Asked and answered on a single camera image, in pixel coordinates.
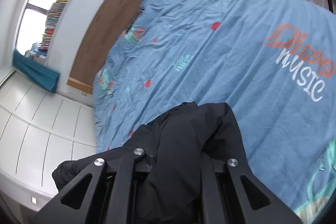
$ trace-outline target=red heart pattern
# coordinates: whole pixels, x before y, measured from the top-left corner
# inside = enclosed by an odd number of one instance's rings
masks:
[[[145,83],[145,88],[149,88],[151,86],[151,80],[147,80],[146,83]]]
[[[211,25],[211,29],[213,29],[214,31],[217,30],[217,28],[219,27],[221,23],[220,22],[215,22]]]

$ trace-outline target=blue cloth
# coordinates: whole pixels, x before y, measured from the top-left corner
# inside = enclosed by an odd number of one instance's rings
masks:
[[[13,66],[47,91],[56,92],[60,73],[34,62],[20,54],[17,49],[13,53]]]
[[[97,152],[182,102],[227,102],[256,177],[293,210],[315,201],[335,177],[336,16],[304,0],[142,6],[95,78]]]

